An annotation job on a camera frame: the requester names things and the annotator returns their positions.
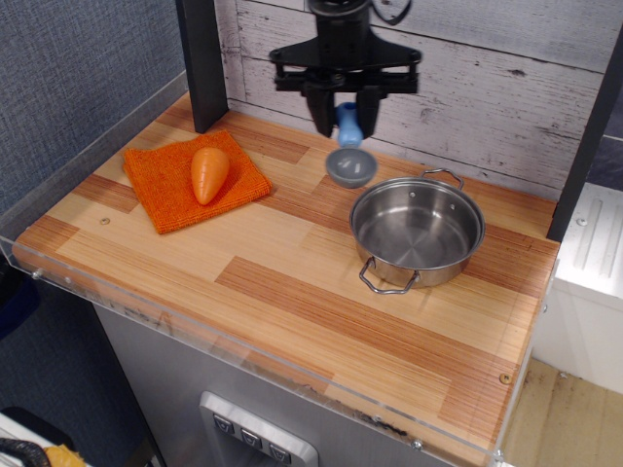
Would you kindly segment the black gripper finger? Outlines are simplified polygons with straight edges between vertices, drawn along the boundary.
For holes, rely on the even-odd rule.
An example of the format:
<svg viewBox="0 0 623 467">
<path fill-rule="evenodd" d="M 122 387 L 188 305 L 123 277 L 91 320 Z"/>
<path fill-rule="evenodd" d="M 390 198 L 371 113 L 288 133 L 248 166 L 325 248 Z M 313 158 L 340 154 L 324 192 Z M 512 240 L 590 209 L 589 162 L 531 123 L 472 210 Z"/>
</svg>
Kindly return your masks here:
<svg viewBox="0 0 623 467">
<path fill-rule="evenodd" d="M 330 137 L 335 125 L 335 98 L 332 90 L 305 84 L 304 96 L 319 134 Z"/>
<path fill-rule="evenodd" d="M 364 138 L 371 137 L 376 128 L 383 94 L 377 87 L 365 87 L 356 93 L 357 121 Z"/>
</svg>

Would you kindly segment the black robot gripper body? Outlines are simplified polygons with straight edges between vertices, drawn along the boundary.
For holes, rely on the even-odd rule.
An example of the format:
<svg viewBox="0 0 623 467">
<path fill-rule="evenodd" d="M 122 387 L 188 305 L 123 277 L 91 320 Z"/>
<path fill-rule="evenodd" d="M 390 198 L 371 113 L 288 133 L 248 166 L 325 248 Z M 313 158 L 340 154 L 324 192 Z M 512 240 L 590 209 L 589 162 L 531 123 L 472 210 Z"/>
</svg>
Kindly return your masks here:
<svg viewBox="0 0 623 467">
<path fill-rule="evenodd" d="M 270 52 L 278 90 L 418 91 L 421 52 L 373 32 L 367 14 L 315 17 L 316 36 Z"/>
</svg>

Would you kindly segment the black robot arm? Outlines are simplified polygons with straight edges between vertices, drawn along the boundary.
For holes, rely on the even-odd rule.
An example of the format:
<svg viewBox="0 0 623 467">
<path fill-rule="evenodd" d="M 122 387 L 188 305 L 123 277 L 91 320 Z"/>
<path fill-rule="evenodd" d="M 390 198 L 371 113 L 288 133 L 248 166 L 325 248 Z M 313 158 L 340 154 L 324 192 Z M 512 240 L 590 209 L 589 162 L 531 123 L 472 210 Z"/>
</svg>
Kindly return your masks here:
<svg viewBox="0 0 623 467">
<path fill-rule="evenodd" d="M 370 15 L 377 7 L 371 1 L 311 1 L 310 10 L 317 35 L 270 52 L 275 89 L 300 93 L 326 137 L 338 124 L 335 94 L 353 93 L 357 124 L 368 138 L 383 99 L 418 91 L 421 52 L 373 32 Z"/>
</svg>

